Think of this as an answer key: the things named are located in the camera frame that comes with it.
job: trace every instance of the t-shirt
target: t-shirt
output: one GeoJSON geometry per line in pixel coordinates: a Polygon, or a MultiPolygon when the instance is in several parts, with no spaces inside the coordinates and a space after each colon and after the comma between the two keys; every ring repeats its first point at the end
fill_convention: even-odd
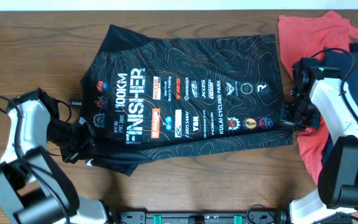
{"type": "MultiPolygon", "coordinates": [[[[151,159],[292,144],[274,35],[158,39],[110,26],[82,79],[99,155],[151,159]]],[[[130,175],[136,164],[88,161],[130,175]]]]}

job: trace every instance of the red fabric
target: red fabric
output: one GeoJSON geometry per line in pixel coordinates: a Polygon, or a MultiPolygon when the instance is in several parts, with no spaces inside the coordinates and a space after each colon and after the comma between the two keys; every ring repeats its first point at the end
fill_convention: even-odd
{"type": "MultiPolygon", "coordinates": [[[[334,11],[319,18],[279,16],[280,59],[292,79],[292,65],[295,62],[328,47],[349,50],[349,36],[358,39],[358,28],[352,27],[349,19],[343,19],[334,11]]],[[[320,54],[316,58],[321,60],[323,57],[324,54],[320,54]]],[[[300,156],[316,184],[323,168],[321,159],[328,134],[328,128],[321,118],[319,129],[307,129],[297,138],[300,156]]]]}

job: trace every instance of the orange logo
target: orange logo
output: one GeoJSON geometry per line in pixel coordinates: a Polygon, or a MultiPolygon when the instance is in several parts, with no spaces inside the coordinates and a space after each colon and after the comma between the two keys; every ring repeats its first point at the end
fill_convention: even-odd
{"type": "Polygon", "coordinates": [[[160,109],[153,108],[152,111],[152,138],[160,138],[160,109]]]}
{"type": "Polygon", "coordinates": [[[180,78],[177,78],[177,100],[180,100],[180,78]]]}

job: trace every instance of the wooden tabletop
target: wooden tabletop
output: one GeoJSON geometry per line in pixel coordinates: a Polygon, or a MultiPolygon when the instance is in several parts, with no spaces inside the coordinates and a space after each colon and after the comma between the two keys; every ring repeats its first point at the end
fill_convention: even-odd
{"type": "MultiPolygon", "coordinates": [[[[315,17],[326,11],[97,11],[0,12],[0,94],[14,97],[37,87],[68,101],[81,98],[80,79],[109,24],[150,37],[224,37],[277,34],[278,16],[315,17]]],[[[358,27],[358,11],[339,11],[358,27]]],[[[282,69],[286,94],[292,88],[282,69]]],[[[60,108],[62,119],[67,109],[60,108]]],[[[78,117],[76,111],[72,121],[78,117]]],[[[0,157],[10,120],[0,113],[0,157]]],[[[58,148],[48,145],[51,152],[58,148]]],[[[316,188],[298,145],[176,158],[139,166],[132,176],[55,160],[78,193],[113,208],[149,211],[246,210],[252,204],[284,207],[316,188]]],[[[0,209],[0,223],[7,219],[0,209]]]]}

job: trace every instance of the white wall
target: white wall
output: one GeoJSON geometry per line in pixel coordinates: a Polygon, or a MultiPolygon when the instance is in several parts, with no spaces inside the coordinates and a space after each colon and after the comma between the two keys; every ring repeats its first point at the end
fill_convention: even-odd
{"type": "Polygon", "coordinates": [[[358,0],[0,0],[0,11],[358,9],[358,0]]]}

